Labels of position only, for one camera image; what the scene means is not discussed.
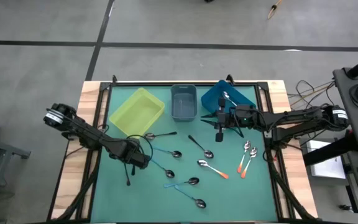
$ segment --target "green table mat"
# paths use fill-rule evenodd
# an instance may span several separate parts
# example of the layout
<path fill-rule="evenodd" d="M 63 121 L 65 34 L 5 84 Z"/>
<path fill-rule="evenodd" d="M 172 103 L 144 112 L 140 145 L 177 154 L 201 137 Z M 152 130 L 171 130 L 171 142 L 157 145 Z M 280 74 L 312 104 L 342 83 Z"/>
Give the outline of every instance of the green table mat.
<path fill-rule="evenodd" d="M 148 132 L 178 132 L 175 136 L 157 137 L 151 142 L 152 145 L 169 151 L 178 150 L 183 156 L 176 159 L 169 154 L 154 151 L 153 159 L 174 171 L 175 178 L 169 179 L 161 168 L 150 162 L 146 169 L 136 169 L 135 176 L 131 176 L 132 166 L 127 166 L 131 180 L 131 186 L 127 186 L 124 165 L 110 159 L 103 150 L 93 201 L 92 223 L 277 221 L 269 168 L 262 158 L 265 149 L 261 132 L 243 128 L 243 139 L 234 131 L 225 130 L 224 141 L 215 142 L 216 130 L 200 121 L 202 115 L 209 113 L 202 107 L 201 97 L 211 86 L 197 87 L 198 114 L 189 123 L 173 121 L 170 86 L 115 86 L 112 89 L 109 117 L 140 87 L 165 103 L 164 114 Z M 236 89 L 256 104 L 254 87 L 240 86 Z M 110 121 L 108 125 L 108 135 L 126 137 Z M 205 149 L 213 151 L 214 158 L 205 158 L 202 150 L 188 139 L 189 134 Z M 237 167 L 246 140 L 258 148 L 258 154 L 250 163 L 246 178 L 242 179 L 237 173 Z M 141 144 L 145 153 L 150 154 L 149 145 L 144 140 L 141 140 Z M 211 169 L 200 167 L 196 163 L 198 159 L 208 161 L 229 178 L 223 179 Z M 190 177 L 200 178 L 199 184 L 182 185 L 181 189 L 194 198 L 203 199 L 207 204 L 205 209 L 198 208 L 192 199 L 173 187 L 163 187 L 164 184 L 187 181 Z"/>

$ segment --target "black metal frame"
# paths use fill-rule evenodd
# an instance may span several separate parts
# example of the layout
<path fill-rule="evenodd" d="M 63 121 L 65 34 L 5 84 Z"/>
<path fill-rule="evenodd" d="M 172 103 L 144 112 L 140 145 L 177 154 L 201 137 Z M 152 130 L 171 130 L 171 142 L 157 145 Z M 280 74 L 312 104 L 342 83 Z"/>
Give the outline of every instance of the black metal frame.
<path fill-rule="evenodd" d="M 233 86 L 252 86 L 254 87 L 255 90 L 255 96 L 257 99 L 257 106 L 258 108 L 263 109 L 263 105 L 262 105 L 262 100 L 261 100 L 261 96 L 260 96 L 260 89 L 263 90 L 265 92 L 265 97 L 266 97 L 266 102 L 267 102 L 267 109 L 273 113 L 273 106 L 272 106 L 272 102 L 270 99 L 270 92 L 269 92 L 269 86 L 267 82 L 247 82 L 247 83 L 235 83 L 234 80 L 232 79 L 232 77 L 230 75 L 227 76 L 226 80 Z M 112 89 L 114 88 L 114 86 L 172 86 L 175 83 L 181 83 L 181 84 L 192 84 L 192 85 L 196 85 L 196 86 L 213 86 L 215 83 L 214 82 L 197 82 L 194 83 L 192 81 L 183 81 L 183 82 L 172 82 L 172 81 L 166 81 L 166 82 L 117 82 L 117 78 L 115 76 L 113 76 L 113 80 L 112 82 L 101 82 L 100 83 L 100 87 L 99 87 L 99 95 L 98 95 L 98 100 L 97 100 L 97 104 L 96 104 L 96 109 L 95 109 L 95 115 L 94 115 L 94 120 L 93 120 L 93 126 L 96 127 L 98 125 L 98 121 L 99 121 L 99 114 L 100 114 L 100 109 L 101 109 L 101 104 L 103 101 L 103 94 L 105 91 L 108 91 L 108 98 L 107 98 L 107 102 L 106 102 L 106 110 L 104 112 L 104 119 L 103 119 L 103 124 L 106 124 L 107 122 L 107 118 L 108 118 L 108 109 L 109 109 L 109 104 L 111 101 L 111 96 L 112 96 Z M 100 159 L 101 159 L 101 150 L 102 149 L 98 149 L 98 156 L 96 158 L 96 165 L 94 167 L 94 170 L 99 170 L 99 164 L 100 164 Z M 82 179 L 82 183 L 84 183 L 89 176 L 89 172 L 91 169 L 91 160 L 92 160 L 92 154 L 93 151 L 88 151 L 87 157 L 86 157 L 86 161 L 85 161 L 85 169 L 84 169 L 84 174 L 83 174 L 83 179 Z M 278 151 L 277 154 L 277 160 L 278 163 L 280 164 L 280 175 L 282 176 L 282 179 L 284 180 L 284 182 L 288 185 L 288 179 L 287 179 L 287 173 L 285 172 L 285 165 L 284 165 L 284 160 L 283 160 L 283 156 L 282 153 L 280 151 Z M 49 214 L 48 214 L 48 218 L 47 221 L 51 221 L 51 216 L 52 216 L 52 212 L 53 212 L 53 207 L 55 205 L 55 200 L 56 200 L 56 196 L 57 196 L 57 190 L 58 190 L 58 186 L 60 184 L 60 177 L 62 174 L 62 170 L 63 170 L 63 166 L 65 163 L 65 159 L 62 162 L 62 168 L 60 171 L 60 175 L 59 175 L 59 179 L 57 182 L 57 186 L 55 188 L 55 193 L 53 195 L 53 199 L 52 199 L 52 203 L 51 203 L 51 207 L 49 210 Z M 270 165 L 268 165 L 268 169 L 269 169 L 269 174 L 270 176 L 272 176 L 272 167 Z M 277 214 L 277 218 L 278 220 L 282 220 L 283 217 L 283 210 L 281 207 L 281 201 L 280 201 L 280 195 L 278 192 L 278 186 L 276 181 L 273 178 L 270 178 L 271 180 L 271 185 L 272 185 L 272 192 L 273 192 L 273 199 L 275 202 L 275 208 L 276 208 L 276 214 Z M 90 219 L 91 217 L 91 212 L 92 212 L 92 207 L 93 207 L 93 200 L 94 200 L 94 193 L 96 190 L 96 184 L 97 184 L 97 178 L 95 180 L 95 183 L 92 186 L 92 191 L 91 191 L 91 200 L 89 202 L 89 210 L 88 210 L 88 217 L 87 219 Z M 286 200 L 287 200 L 287 207 L 288 207 L 288 212 L 289 212 L 289 218 L 293 219 L 295 218 L 295 213 L 294 213 L 294 209 L 291 206 L 291 203 L 289 201 L 289 199 L 287 198 L 287 196 L 285 196 Z M 77 209 L 76 211 L 76 216 L 75 216 L 75 220 L 84 220 L 81 216 L 82 216 L 82 208 L 83 208 L 83 201 L 81 202 L 81 206 Z"/>

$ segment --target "spoon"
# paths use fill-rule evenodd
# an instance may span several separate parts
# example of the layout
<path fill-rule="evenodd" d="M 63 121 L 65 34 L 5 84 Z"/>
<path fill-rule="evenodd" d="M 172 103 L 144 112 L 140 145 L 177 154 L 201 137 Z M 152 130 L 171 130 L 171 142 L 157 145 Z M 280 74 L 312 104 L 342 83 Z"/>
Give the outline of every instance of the spoon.
<path fill-rule="evenodd" d="M 192 196 L 186 194 L 184 191 L 180 190 L 179 186 L 175 185 L 175 189 L 177 189 L 182 194 L 186 195 L 187 197 L 193 199 L 196 202 L 197 207 L 199 208 L 206 208 L 206 203 L 201 199 L 195 199 Z"/>
<path fill-rule="evenodd" d="M 164 184 L 164 188 L 172 187 L 172 186 L 175 186 L 175 185 L 181 185 L 181 184 L 196 185 L 196 184 L 198 184 L 198 182 L 200 182 L 199 178 L 197 178 L 197 177 L 192 177 L 192 178 L 190 178 L 189 180 L 187 180 L 187 181 L 185 181 L 185 182 L 182 182 L 182 183 L 179 183 L 179 184 Z"/>
<path fill-rule="evenodd" d="M 207 163 L 205 160 L 199 159 L 199 160 L 197 160 L 197 163 L 198 163 L 198 165 L 200 165 L 200 166 L 205 166 L 205 167 L 211 168 L 213 171 L 217 172 L 218 174 L 220 174 L 220 175 L 221 175 L 223 178 L 225 178 L 225 179 L 228 179 L 228 178 L 229 178 L 229 176 L 228 176 L 227 174 L 225 174 L 225 173 L 223 173 L 223 172 L 221 172 L 221 171 L 219 171 L 219 170 L 217 170 L 217 169 L 211 167 L 210 165 L 208 165 L 208 163 Z"/>
<path fill-rule="evenodd" d="M 155 137 L 157 136 L 164 136 L 164 135 L 174 135 L 174 134 L 178 134 L 176 131 L 171 132 L 171 133 L 167 133 L 167 134 L 153 134 L 153 133 L 146 133 L 144 135 L 145 138 L 147 138 L 148 140 L 153 140 Z"/>
<path fill-rule="evenodd" d="M 152 159 L 152 162 L 154 162 L 157 166 L 159 166 L 161 169 L 165 171 L 165 175 L 169 178 L 174 178 L 175 173 L 173 173 L 172 170 L 167 170 L 166 168 L 162 167 L 160 164 L 158 164 L 155 160 Z"/>
<path fill-rule="evenodd" d="M 162 151 L 162 152 L 165 152 L 165 153 L 168 153 L 168 154 L 171 154 L 173 157 L 175 158 L 180 158 L 181 157 L 181 152 L 179 151 L 167 151 L 167 150 L 163 150 L 163 149 L 159 149 L 157 147 L 153 147 L 153 149 L 155 150 L 158 150 L 158 151 Z"/>
<path fill-rule="evenodd" d="M 237 104 L 235 102 L 233 102 L 232 100 L 230 100 L 230 96 L 226 91 L 222 92 L 222 96 L 225 100 L 229 100 L 234 106 L 237 106 Z"/>
<path fill-rule="evenodd" d="M 238 173 L 241 173 L 241 170 L 242 170 L 242 162 L 244 161 L 244 157 L 246 156 L 246 153 L 248 151 L 248 149 L 251 147 L 251 142 L 250 141 L 246 141 L 246 144 L 244 145 L 244 153 L 242 155 L 242 159 L 241 159 L 241 162 L 240 162 L 240 165 L 239 167 L 237 168 L 237 172 Z"/>
<path fill-rule="evenodd" d="M 256 147 L 253 147 L 251 152 L 249 153 L 250 157 L 249 157 L 249 161 L 246 165 L 246 168 L 244 169 L 244 171 L 242 171 L 242 174 L 241 174 L 241 178 L 245 178 L 246 177 L 246 173 L 247 173 L 247 169 L 248 169 L 248 166 L 249 166 L 249 163 L 251 162 L 251 159 L 254 158 L 256 156 L 256 153 L 258 152 L 258 149 Z"/>
<path fill-rule="evenodd" d="M 205 150 L 202 146 L 200 146 L 200 144 L 198 144 L 198 143 L 196 142 L 196 140 L 195 140 L 191 135 L 189 135 L 189 138 L 190 138 L 190 140 L 192 140 L 194 143 L 196 143 L 197 146 L 199 146 L 200 148 L 202 148 L 202 150 L 204 151 L 204 156 L 205 156 L 205 157 L 207 157 L 208 159 L 212 159 L 212 158 L 214 157 L 214 154 L 213 154 L 211 151 Z"/>

